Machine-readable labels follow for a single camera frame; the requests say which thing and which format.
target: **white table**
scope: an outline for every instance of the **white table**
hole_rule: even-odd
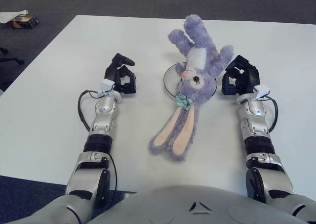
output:
[[[245,150],[234,96],[221,94],[201,109],[195,141],[186,162],[152,156],[148,142],[175,110],[165,92],[166,69],[183,56],[167,34],[183,20],[77,16],[0,97],[0,175],[66,184],[87,131],[77,99],[98,90],[116,52],[136,62],[137,93],[123,96],[111,153],[118,190],[199,184],[246,195]],[[297,193],[316,199],[315,25],[204,21],[218,48],[232,44],[260,72],[279,105],[271,133],[277,155]],[[82,101],[89,123],[94,99]],[[267,102],[268,123],[273,105]],[[114,188],[114,176],[111,189]]]

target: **paper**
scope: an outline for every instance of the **paper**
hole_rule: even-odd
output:
[[[19,12],[0,12],[0,23],[5,24],[18,15],[27,15],[27,14],[29,14],[27,10],[22,10]]]

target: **floor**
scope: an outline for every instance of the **floor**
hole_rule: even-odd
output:
[[[0,64],[2,90],[6,90],[78,14],[185,18],[195,13],[211,20],[316,23],[316,0],[0,0],[0,11],[24,9],[36,15],[40,24],[30,30],[0,25],[0,46],[10,51],[6,57],[16,56],[25,61],[21,66],[14,62]],[[64,188],[63,185],[0,177],[0,223],[30,215],[62,195]],[[118,193],[116,201],[120,198],[121,193]]]

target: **stuffed bunny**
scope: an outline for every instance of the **stuffed bunny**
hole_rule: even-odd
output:
[[[184,29],[193,42],[182,30],[173,30],[168,35],[187,60],[183,64],[176,64],[176,71],[181,76],[179,95],[176,96],[178,107],[165,127],[150,141],[153,154],[167,150],[176,161],[184,160],[193,142],[199,109],[215,93],[216,77],[227,67],[233,56],[233,47],[230,45],[218,53],[199,16],[188,16]]]

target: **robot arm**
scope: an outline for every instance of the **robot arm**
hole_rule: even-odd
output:
[[[110,151],[121,100],[120,92],[136,92],[136,78],[123,64],[135,65],[132,60],[117,53],[97,93],[99,101],[95,105],[95,119],[91,128],[80,109],[80,99],[91,91],[86,90],[79,97],[79,116],[89,130],[89,135],[68,181],[65,195],[31,216],[11,223],[85,224],[90,221],[95,208],[103,207],[109,201]],[[120,78],[126,75],[130,77],[130,82],[121,85]]]
[[[265,120],[267,110],[263,104],[269,98],[269,88],[259,85],[258,70],[240,55],[229,64],[226,71],[222,93],[239,93],[238,112],[249,169],[246,174],[248,197],[303,221],[315,222],[316,202],[294,194],[291,180],[275,153],[269,133],[271,129],[268,129]],[[229,78],[236,80],[235,85],[229,84]]]

